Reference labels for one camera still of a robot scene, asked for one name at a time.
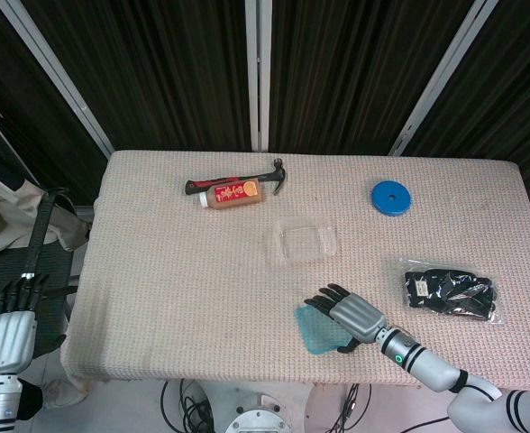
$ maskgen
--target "blue cloth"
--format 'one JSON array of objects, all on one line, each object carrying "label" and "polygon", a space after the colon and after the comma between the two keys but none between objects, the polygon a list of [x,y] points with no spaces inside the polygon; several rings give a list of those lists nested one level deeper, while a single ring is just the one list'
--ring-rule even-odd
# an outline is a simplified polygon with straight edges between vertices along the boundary
[{"label": "blue cloth", "polygon": [[296,309],[295,319],[305,347],[312,355],[331,352],[352,339],[347,331],[310,305]]}]

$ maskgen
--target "hammer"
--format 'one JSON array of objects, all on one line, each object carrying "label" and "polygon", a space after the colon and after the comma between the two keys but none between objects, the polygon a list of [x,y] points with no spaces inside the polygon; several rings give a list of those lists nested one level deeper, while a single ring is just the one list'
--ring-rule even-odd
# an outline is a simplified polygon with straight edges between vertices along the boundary
[{"label": "hammer", "polygon": [[273,191],[273,195],[275,196],[285,183],[287,173],[283,168],[283,161],[280,158],[276,158],[275,161],[273,161],[273,166],[275,167],[275,170],[271,173],[258,174],[254,176],[236,176],[231,178],[219,178],[212,180],[188,180],[185,184],[185,194],[190,196],[191,194],[207,191],[214,185],[235,182],[236,180],[247,180],[257,178],[259,182],[278,182],[277,187]]}]

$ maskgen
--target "hammer head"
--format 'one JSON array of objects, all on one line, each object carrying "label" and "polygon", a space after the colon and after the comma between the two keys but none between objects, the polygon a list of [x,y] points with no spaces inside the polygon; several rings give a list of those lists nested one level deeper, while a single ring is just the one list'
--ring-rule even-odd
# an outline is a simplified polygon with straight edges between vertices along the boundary
[{"label": "hammer head", "polygon": [[275,171],[273,171],[271,174],[275,176],[275,179],[278,182],[277,187],[273,191],[273,195],[277,196],[277,193],[285,183],[285,179],[287,178],[287,172],[283,168],[283,160],[280,158],[275,158],[275,161],[273,161],[273,166],[275,167]]}]

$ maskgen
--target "gloves package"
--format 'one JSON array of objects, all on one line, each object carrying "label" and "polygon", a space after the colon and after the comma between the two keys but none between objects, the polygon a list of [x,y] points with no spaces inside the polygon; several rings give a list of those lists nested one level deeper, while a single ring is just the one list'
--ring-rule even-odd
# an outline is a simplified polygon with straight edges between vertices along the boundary
[{"label": "gloves package", "polygon": [[490,278],[439,263],[402,260],[409,307],[500,323]]}]

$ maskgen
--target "floor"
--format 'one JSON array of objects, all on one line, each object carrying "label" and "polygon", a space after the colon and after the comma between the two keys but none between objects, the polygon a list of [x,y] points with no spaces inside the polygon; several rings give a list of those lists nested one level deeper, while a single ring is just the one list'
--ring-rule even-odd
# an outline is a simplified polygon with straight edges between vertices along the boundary
[{"label": "floor", "polygon": [[[80,273],[85,249],[77,251],[72,274]],[[32,383],[65,378],[59,352],[34,360],[21,375]],[[160,391],[163,382],[97,382],[89,396],[80,404],[60,410],[41,410],[30,421],[18,421],[17,433],[108,433],[150,431],[167,432],[160,414]],[[314,387],[306,408],[306,432],[324,433],[339,414],[347,392],[346,385]],[[362,385],[357,406],[351,419],[357,419],[365,407],[368,385]],[[179,425],[176,393],[166,399],[169,419]],[[447,404],[454,394],[436,394],[422,387],[373,386],[370,406],[362,422],[351,433],[398,433],[415,424],[446,416]],[[420,428],[420,433],[459,432],[450,421]]]}]

